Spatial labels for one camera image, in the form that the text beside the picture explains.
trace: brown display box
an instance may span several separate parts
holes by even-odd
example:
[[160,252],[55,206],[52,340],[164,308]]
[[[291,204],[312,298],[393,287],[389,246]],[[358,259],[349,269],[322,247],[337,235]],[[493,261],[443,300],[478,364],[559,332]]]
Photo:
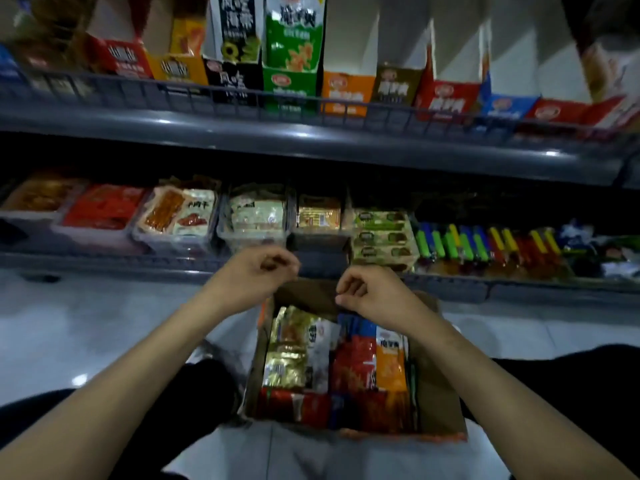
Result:
[[[262,387],[264,361],[269,345],[271,323],[281,306],[297,306],[315,313],[322,318],[336,321],[339,308],[335,304],[335,287],[331,280],[299,280],[281,286],[275,295],[262,306],[258,320],[258,344],[244,395],[244,415],[258,419],[258,397]],[[434,312],[439,312],[438,301],[423,292],[416,295]],[[409,339],[409,356],[417,369],[417,402],[420,432],[409,435],[372,435],[350,429],[340,430],[340,434],[352,438],[379,436],[382,438],[405,438],[430,442],[466,441],[467,427],[460,408],[460,398],[448,380],[429,359],[424,348]],[[306,426],[291,425],[293,428],[311,430]]]

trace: lower shelf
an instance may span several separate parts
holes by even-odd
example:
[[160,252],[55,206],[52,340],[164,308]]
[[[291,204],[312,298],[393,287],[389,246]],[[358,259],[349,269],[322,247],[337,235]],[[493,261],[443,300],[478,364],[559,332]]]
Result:
[[[306,278],[338,279],[347,267],[341,253],[297,253]],[[90,273],[137,280],[204,283],[228,257],[179,258],[0,252],[0,267],[28,275]],[[404,282],[446,301],[489,299],[546,305],[640,306],[640,287],[626,282],[538,283],[405,274]]]

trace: leg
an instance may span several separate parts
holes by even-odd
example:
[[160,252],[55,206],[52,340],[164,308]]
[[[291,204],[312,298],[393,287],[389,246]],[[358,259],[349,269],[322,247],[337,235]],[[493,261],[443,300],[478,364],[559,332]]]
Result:
[[[494,361],[640,474],[637,449],[625,439],[640,427],[633,375],[640,349],[611,345],[553,360]],[[475,420],[464,404],[463,414]]]
[[[73,391],[48,392],[0,408],[0,448]],[[147,412],[110,478],[159,475],[188,446],[228,420],[236,398],[236,384],[222,363],[186,364]]]

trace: white tile floor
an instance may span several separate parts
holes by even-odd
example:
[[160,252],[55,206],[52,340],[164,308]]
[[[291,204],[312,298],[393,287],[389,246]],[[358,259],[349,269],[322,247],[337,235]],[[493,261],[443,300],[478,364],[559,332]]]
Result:
[[[69,276],[28,283],[0,272],[0,404],[91,378],[197,290],[188,284]],[[633,312],[597,308],[444,303],[444,315],[494,357],[552,358],[597,345],[640,346]],[[247,373],[256,310],[236,315],[209,339]],[[191,480],[397,477],[507,479],[482,429],[468,423],[460,445],[352,443],[311,438],[281,426],[219,428],[169,466]]]

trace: clear plastic container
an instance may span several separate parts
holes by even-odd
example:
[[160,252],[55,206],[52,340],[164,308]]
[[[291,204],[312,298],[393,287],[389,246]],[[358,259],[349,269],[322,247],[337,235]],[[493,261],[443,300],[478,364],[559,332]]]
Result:
[[66,212],[68,206],[84,191],[87,182],[77,179],[66,179],[73,185],[72,189],[64,198],[63,203],[57,210],[12,210],[13,204],[20,199],[25,187],[29,186],[26,180],[11,192],[9,197],[0,208],[0,219],[17,227],[27,235],[28,240],[23,244],[28,249],[39,251],[63,251],[68,250],[73,242],[66,236],[56,234],[52,231],[52,224]]
[[[143,207],[146,207],[153,197],[151,193]],[[135,241],[148,245],[158,255],[198,257],[213,254],[211,241],[218,223],[221,202],[222,196],[218,192],[216,204],[209,219],[209,229],[205,235],[151,234],[142,231],[137,225],[133,226],[131,235]],[[137,216],[136,223],[141,215],[142,212]]]
[[293,211],[291,218],[292,247],[297,251],[342,251],[352,233],[348,216],[349,199],[345,194],[341,197],[340,229],[324,229],[318,227],[298,227],[298,194],[292,191]]
[[138,206],[136,213],[129,220],[124,229],[93,229],[88,227],[71,227],[62,225],[67,213],[76,203],[76,199],[84,193],[86,188],[87,187],[85,187],[82,192],[78,193],[75,199],[70,200],[64,209],[61,209],[51,225],[51,230],[59,235],[67,236],[82,252],[117,255],[145,254],[148,251],[148,247],[142,243],[133,241],[131,238],[131,231],[144,209],[142,203],[146,201],[146,195],[141,199],[141,203]]
[[294,213],[295,200],[290,188],[285,189],[284,228],[277,230],[233,231],[231,227],[231,208],[229,207],[229,193],[225,193],[220,201],[220,217],[216,234],[227,243],[231,252],[236,253],[249,246],[260,244],[277,244],[283,248],[287,245],[287,238],[291,233],[291,215]]

